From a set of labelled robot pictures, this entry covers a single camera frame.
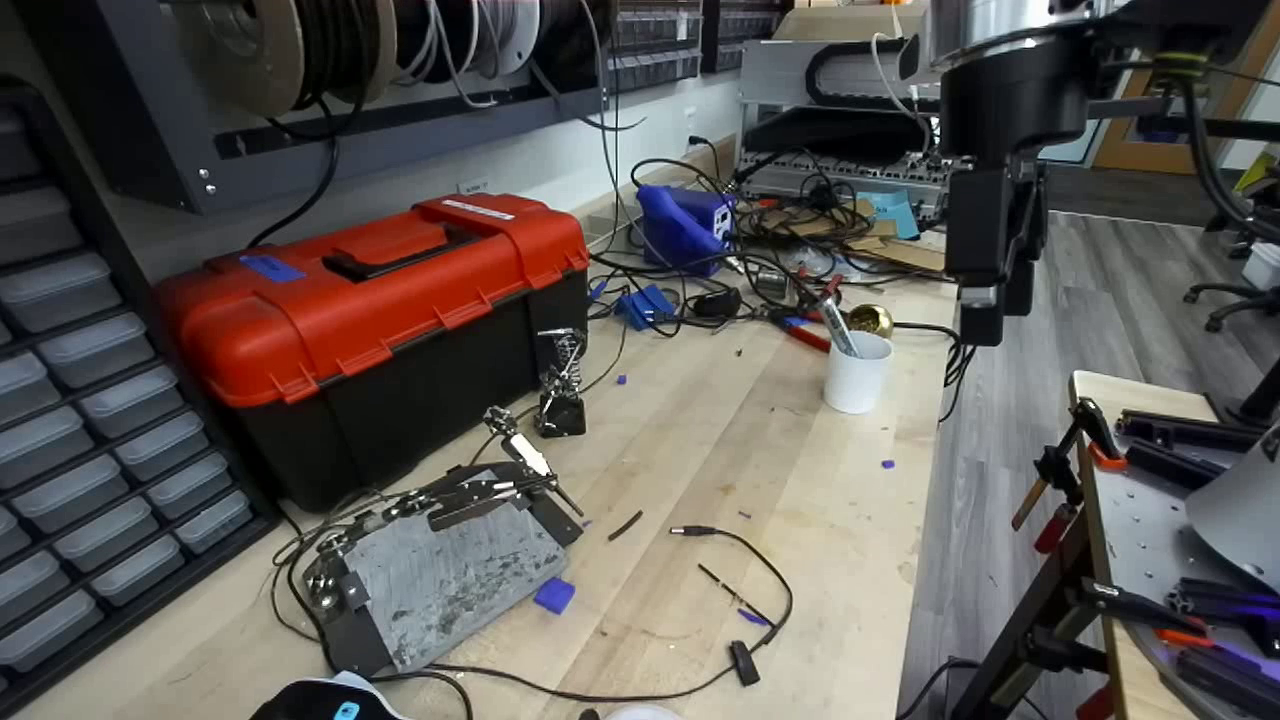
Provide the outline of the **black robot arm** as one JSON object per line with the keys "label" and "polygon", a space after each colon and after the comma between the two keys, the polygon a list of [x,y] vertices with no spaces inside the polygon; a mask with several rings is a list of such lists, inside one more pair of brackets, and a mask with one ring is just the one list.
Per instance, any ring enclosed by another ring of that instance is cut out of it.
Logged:
{"label": "black robot arm", "polygon": [[1006,341],[1033,310],[1047,238],[1041,150],[1077,138],[1132,56],[1235,58],[1270,0],[924,0],[901,73],[935,85],[949,174],[943,275],[960,341]]}

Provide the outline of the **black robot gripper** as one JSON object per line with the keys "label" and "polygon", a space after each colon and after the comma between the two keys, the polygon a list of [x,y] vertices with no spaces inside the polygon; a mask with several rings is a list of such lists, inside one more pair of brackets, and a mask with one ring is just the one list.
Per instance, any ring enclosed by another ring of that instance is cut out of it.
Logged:
{"label": "black robot gripper", "polygon": [[1046,166],[1009,161],[1001,166],[963,166],[949,184],[949,258],[960,282],[960,341],[1001,342],[1006,314],[1033,310],[1037,258],[1047,236]]}

